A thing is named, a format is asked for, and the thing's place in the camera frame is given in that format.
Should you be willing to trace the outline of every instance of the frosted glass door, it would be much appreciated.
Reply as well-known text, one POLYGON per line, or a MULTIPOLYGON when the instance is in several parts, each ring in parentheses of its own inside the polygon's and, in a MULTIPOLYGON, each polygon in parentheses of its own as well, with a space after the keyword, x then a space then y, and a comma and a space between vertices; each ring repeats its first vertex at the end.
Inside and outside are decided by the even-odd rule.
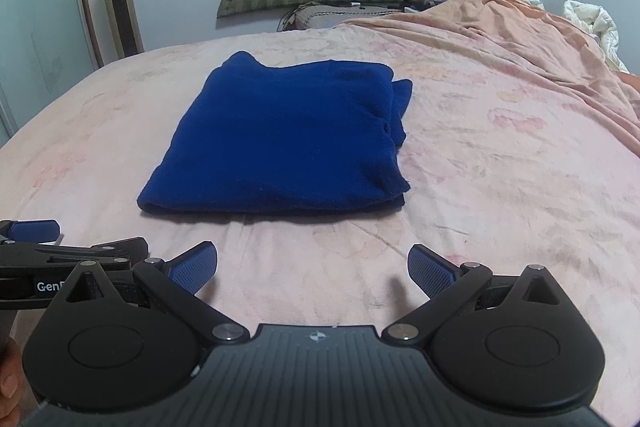
POLYGON ((95 70, 78 0, 0 0, 0 26, 0 87, 17 127, 95 70))

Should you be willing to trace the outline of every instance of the blue folded cloth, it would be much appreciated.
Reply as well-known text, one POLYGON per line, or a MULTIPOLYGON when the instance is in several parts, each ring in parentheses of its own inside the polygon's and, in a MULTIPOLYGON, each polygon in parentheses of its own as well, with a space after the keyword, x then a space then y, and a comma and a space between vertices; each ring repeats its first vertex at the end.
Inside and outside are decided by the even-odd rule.
POLYGON ((384 64, 212 71, 138 197, 145 212, 345 212, 398 207, 410 80, 384 64))

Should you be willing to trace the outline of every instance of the metal screw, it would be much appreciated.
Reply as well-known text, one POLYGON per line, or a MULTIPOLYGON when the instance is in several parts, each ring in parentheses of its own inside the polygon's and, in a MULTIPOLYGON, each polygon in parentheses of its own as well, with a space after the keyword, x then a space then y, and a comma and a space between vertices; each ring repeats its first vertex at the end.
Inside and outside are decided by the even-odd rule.
POLYGON ((415 326, 403 323, 389 326, 387 332, 389 333, 389 335, 399 341, 410 341, 411 339, 417 337, 420 333, 420 331, 418 331, 418 328, 416 328, 415 326))
POLYGON ((218 324, 211 333, 220 341, 234 341, 242 337, 244 328, 232 323, 218 324))

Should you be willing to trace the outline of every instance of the crosshair logo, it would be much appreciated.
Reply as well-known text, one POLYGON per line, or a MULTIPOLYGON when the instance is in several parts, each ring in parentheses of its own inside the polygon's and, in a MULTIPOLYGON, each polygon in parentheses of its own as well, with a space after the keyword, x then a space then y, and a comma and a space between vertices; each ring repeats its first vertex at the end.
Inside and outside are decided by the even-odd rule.
POLYGON ((311 335, 309 335, 309 338, 315 343, 321 343, 327 338, 327 336, 322 333, 322 331, 314 331, 313 333, 311 333, 311 335))

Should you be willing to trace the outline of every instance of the bed sheet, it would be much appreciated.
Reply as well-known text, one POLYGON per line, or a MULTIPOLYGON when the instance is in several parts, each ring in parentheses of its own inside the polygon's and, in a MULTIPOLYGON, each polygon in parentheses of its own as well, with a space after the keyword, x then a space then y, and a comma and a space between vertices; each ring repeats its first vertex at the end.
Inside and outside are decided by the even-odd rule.
MULTIPOLYGON (((500 274, 544 264, 604 346, 594 407, 629 427, 640 417, 637 93, 606 75, 596 44, 569 23, 514 0, 455 2, 110 64, 0 149, 0 216, 57 219, 67 245, 141 235, 165 259, 213 241, 218 273, 198 296, 252 331, 261 322, 384 327, 426 300, 406 273, 414 243, 500 274), (528 37, 517 29, 527 24, 528 37), (239 50, 268 66, 383 62, 412 79, 399 151, 412 186, 405 206, 287 220, 143 215, 136 197, 180 117, 239 50)), ((18 315, 19 343, 37 316, 18 315)))

